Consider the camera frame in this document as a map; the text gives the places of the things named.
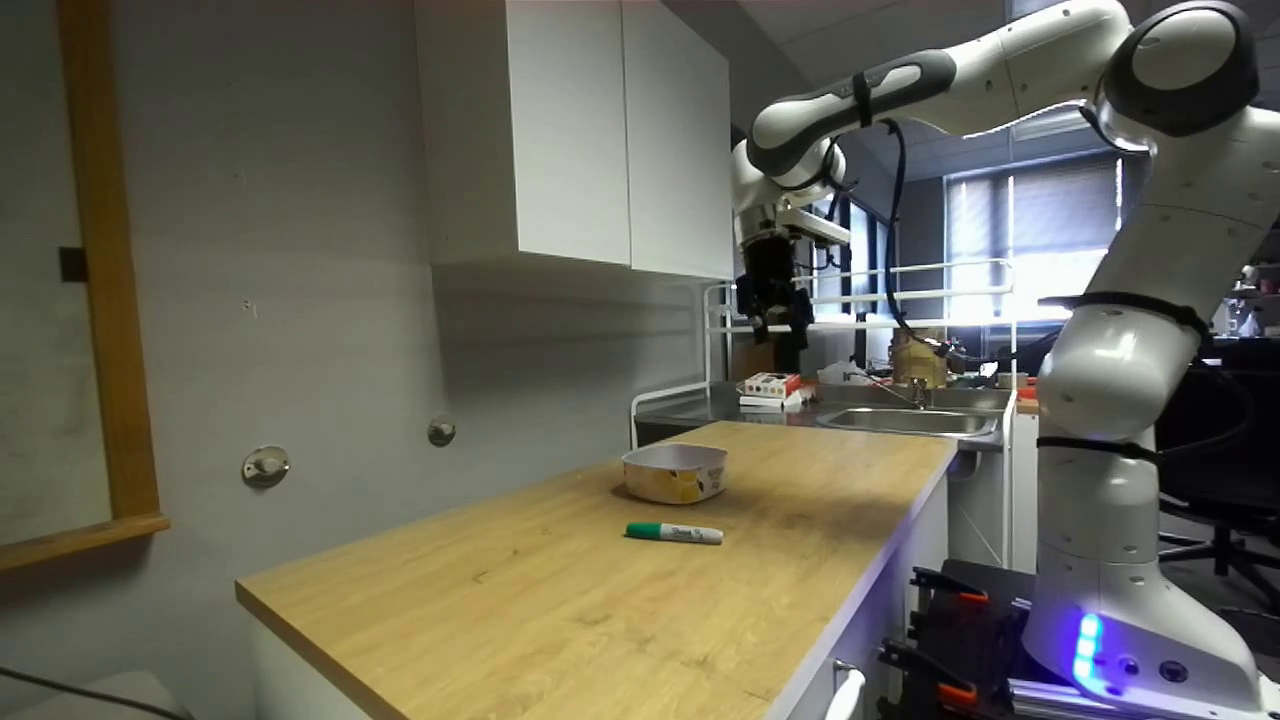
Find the ceiling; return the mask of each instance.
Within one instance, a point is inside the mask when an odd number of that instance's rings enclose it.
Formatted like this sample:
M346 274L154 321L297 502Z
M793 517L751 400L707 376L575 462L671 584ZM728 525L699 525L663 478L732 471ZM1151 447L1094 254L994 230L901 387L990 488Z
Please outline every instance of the ceiling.
M1046 7L1058 0L735 0L743 14L764 31L764 40L793 63L810 86L827 86L862 68L910 56L919 47L960 43L981 31L1001 26L1024 7ZM1124 0L1127 14L1169 7L1173 0ZM1280 0L1237 0L1248 10L1259 63L1264 95L1259 103L1280 108ZM869 155L880 168L898 161L885 133L846 141L853 155ZM930 128L910 128L912 164L910 177L939 177L977 164L1010 164L1030 155L1066 155L1102 149L1090 128L1046 133L1033 141L1011 141L1011 133L994 133L981 141L947 141Z

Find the marker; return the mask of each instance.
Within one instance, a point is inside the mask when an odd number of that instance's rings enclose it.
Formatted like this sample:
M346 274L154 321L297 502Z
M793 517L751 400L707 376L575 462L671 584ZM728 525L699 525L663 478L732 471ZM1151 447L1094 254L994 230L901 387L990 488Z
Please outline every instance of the marker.
M699 526L699 525L659 525L659 519L632 519L628 525L632 538L678 538L678 542L723 542L722 526Z

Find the white wall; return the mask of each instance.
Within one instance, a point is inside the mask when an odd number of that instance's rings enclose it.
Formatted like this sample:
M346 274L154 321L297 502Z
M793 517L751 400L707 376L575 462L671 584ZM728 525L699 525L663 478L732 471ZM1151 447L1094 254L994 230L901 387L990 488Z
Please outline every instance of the white wall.
M0 663L154 667L240 720L237 574L623 450L628 396L699 367L692 286L434 280L408 0L116 0L116 40L171 532L6 574ZM291 450L272 490L237 478L257 444Z

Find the robotic arm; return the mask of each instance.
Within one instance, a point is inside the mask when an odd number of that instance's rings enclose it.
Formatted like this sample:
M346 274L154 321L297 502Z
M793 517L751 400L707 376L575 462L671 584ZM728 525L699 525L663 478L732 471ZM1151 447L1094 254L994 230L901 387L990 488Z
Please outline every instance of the robotic arm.
M846 91L764 108L735 149L735 202L841 180L841 133L918 119L977 136L1080 108L1149 153L1140 202L1041 376L1041 566L1024 646L1077 693L1140 716L1270 716L1280 693L1246 638L1160 574L1151 422L1193 367L1206 315L1280 214L1280 117L1242 10L1066 0L981 40L857 71Z

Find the wooden countertop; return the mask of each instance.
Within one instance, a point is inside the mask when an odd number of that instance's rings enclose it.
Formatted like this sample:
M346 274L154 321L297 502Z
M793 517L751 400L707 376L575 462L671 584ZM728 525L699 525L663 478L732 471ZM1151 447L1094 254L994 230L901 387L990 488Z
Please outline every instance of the wooden countertop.
M951 458L946 436L707 422L723 497L658 506L621 458L240 578L374 716L764 716ZM723 542L623 538L628 519Z

